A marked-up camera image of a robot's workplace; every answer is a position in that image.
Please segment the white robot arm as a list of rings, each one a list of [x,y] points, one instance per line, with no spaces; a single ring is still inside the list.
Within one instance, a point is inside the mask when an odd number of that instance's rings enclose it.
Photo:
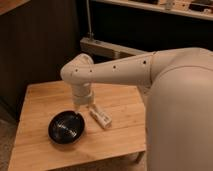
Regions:
[[[73,100],[93,83],[135,85],[147,94],[147,171],[213,171],[213,51],[181,48],[95,64],[80,54],[60,71]]]

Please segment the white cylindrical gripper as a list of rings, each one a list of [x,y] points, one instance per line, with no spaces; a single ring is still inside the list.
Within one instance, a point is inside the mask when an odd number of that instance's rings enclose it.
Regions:
[[[91,105],[94,102],[94,93],[90,83],[73,85],[72,98],[74,108],[78,110],[82,105]]]

